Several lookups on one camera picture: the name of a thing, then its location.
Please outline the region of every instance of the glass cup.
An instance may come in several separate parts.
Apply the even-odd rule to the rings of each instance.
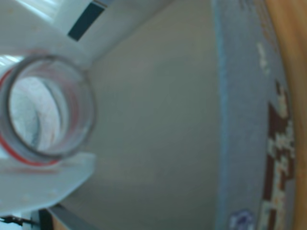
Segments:
[[[53,165],[80,150],[93,128],[89,80],[56,55],[32,55],[0,79],[0,144],[31,166]]]

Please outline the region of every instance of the white wall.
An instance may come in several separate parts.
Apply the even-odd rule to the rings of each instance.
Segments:
[[[216,56],[211,1],[177,0],[100,58],[96,171],[63,204],[98,229],[213,229]]]

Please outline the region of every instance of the white plastic part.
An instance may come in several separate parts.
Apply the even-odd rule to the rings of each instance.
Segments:
[[[56,166],[35,169],[1,158],[0,216],[55,205],[89,178],[94,162],[94,154],[79,153]]]
[[[0,54],[46,52],[65,56],[82,69],[90,67],[92,60],[84,50],[50,23],[14,0],[0,4]]]
[[[0,3],[0,30],[0,55],[57,54],[82,69],[92,63],[75,41],[14,0]],[[0,148],[0,216],[58,203],[88,179],[94,162],[95,155],[79,153],[52,167],[31,167]]]

